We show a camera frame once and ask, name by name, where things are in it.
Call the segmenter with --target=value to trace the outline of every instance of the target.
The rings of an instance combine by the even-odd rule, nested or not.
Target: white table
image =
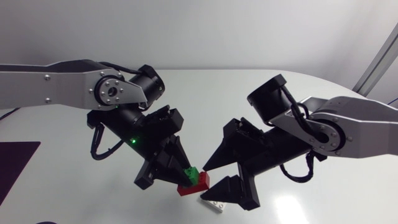
[[[360,97],[342,86],[294,72],[158,72],[166,91],[151,111],[166,104],[178,108],[185,119],[178,134],[198,169],[219,146],[223,126],[232,118],[244,116],[268,129],[246,97],[275,75],[283,74],[296,100]],[[247,212],[227,204],[218,214],[198,202],[199,194],[180,197],[174,184],[156,180],[142,191],[134,179],[143,158],[126,145],[111,157],[94,161],[87,112],[61,105],[31,107],[0,122],[0,141],[42,142],[1,205],[0,223],[398,223],[398,157],[315,161],[314,178],[307,184],[292,182],[272,169],[256,177],[260,208]],[[106,130],[100,148],[117,141]],[[286,168],[293,175],[307,173],[303,157],[288,162]],[[211,185],[237,173],[236,164],[212,170]]]

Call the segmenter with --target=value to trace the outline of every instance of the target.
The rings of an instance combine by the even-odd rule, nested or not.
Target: metal frame
[[[353,91],[367,96],[398,56],[398,24],[392,30]]]

